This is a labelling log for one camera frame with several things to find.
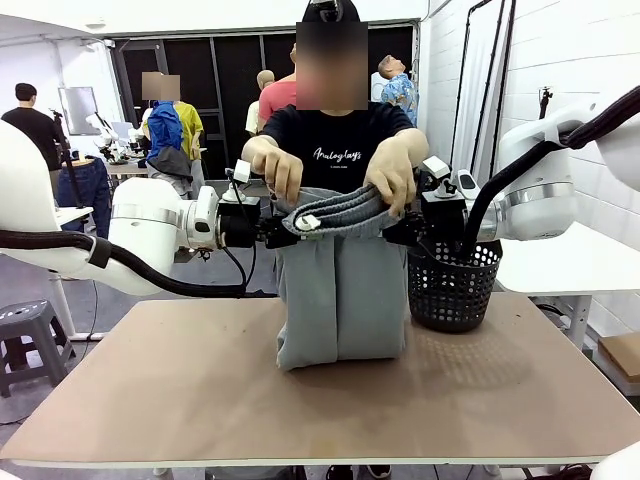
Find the cardboard box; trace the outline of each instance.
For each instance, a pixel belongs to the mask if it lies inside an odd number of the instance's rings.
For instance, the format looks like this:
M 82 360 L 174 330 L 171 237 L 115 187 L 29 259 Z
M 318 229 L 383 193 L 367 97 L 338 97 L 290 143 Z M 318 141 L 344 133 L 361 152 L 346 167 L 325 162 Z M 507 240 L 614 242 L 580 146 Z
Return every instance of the cardboard box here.
M 640 383 L 640 332 L 601 338 L 598 348 L 629 382 Z

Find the black basket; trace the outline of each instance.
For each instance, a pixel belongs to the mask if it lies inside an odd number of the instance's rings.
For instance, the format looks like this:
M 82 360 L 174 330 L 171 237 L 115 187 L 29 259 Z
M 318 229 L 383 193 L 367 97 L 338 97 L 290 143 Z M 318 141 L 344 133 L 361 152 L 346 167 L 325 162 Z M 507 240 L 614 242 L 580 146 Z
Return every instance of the black basket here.
M 409 307 L 420 325 L 445 333 L 468 332 L 484 319 L 496 280 L 500 241 L 478 244 L 460 258 L 445 243 L 423 241 L 409 250 Z

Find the black t-shirt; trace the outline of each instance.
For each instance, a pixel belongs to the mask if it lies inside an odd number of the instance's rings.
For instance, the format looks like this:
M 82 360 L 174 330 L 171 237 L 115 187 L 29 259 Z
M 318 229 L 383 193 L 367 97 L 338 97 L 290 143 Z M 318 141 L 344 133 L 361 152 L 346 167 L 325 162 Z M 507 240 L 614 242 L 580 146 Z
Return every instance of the black t-shirt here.
M 59 138 L 56 125 L 50 117 L 33 108 L 18 107 L 5 113 L 2 120 L 22 131 L 35 143 L 46 160 L 49 171 L 60 169 L 54 139 L 63 145 L 64 140 Z
M 362 186 L 380 142 L 407 128 L 413 128 L 409 117 L 388 103 L 370 102 L 343 117 L 289 105 L 271 116 L 262 134 L 302 160 L 303 187 L 348 193 Z

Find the blue jeans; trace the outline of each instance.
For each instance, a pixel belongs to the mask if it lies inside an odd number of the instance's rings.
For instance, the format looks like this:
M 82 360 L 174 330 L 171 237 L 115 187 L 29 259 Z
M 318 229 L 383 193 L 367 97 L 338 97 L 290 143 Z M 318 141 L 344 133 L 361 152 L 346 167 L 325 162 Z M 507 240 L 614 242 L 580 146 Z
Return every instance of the blue jeans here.
M 100 159 L 86 165 L 73 168 L 78 182 L 80 201 L 85 207 L 93 207 L 93 221 L 96 224 L 96 234 L 99 237 L 109 236 L 109 222 L 111 220 L 111 194 L 107 181 L 107 169 Z M 76 201 L 71 187 L 69 170 L 64 167 L 60 173 L 58 184 L 58 205 L 61 207 L 75 207 Z M 67 223 L 63 230 L 84 232 L 80 220 Z

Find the white brick wall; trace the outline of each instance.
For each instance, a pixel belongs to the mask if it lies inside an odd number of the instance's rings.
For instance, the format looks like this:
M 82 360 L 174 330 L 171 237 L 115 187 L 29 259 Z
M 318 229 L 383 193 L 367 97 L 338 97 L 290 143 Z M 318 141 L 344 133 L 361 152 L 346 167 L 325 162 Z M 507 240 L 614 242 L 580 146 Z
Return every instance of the white brick wall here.
M 466 15 L 474 3 L 451 0 L 432 18 L 427 132 L 433 153 L 445 159 L 451 154 Z M 638 83 L 639 1 L 518 0 L 502 133 L 538 117 L 542 86 L 552 87 L 553 111 Z M 572 152 L 571 162 L 578 220 L 640 250 L 640 193 L 611 175 L 595 144 Z M 590 322 L 601 335 L 640 331 L 640 296 L 598 296 Z

